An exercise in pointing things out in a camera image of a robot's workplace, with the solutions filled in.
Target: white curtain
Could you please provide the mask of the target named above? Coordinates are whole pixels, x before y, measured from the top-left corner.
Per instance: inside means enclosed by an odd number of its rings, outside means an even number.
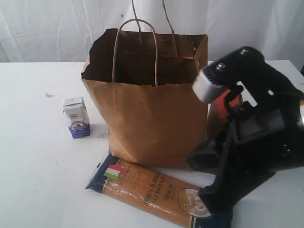
[[[158,33],[170,32],[161,0],[134,3],[138,18]],[[176,33],[209,35],[210,60],[246,45],[269,60],[304,64],[303,0],[165,3]],[[1,0],[0,62],[83,62],[94,40],[131,18],[131,0]],[[136,23],[125,30],[137,30]]]

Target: white table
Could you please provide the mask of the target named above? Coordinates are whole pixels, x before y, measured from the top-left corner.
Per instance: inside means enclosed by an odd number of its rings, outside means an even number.
[[[269,61],[304,91],[289,61]],[[176,228],[108,196],[84,190],[108,141],[106,125],[80,80],[83,63],[0,64],[1,228]],[[83,96],[92,126],[72,139],[62,101]],[[213,175],[160,169],[205,186]],[[281,171],[235,206],[235,228],[302,228],[304,169]]]

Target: spaghetti package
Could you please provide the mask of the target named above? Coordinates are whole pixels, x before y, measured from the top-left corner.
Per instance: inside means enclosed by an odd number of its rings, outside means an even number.
[[[86,187],[185,228],[229,228],[232,211],[211,214],[199,187],[112,155],[97,166]]]

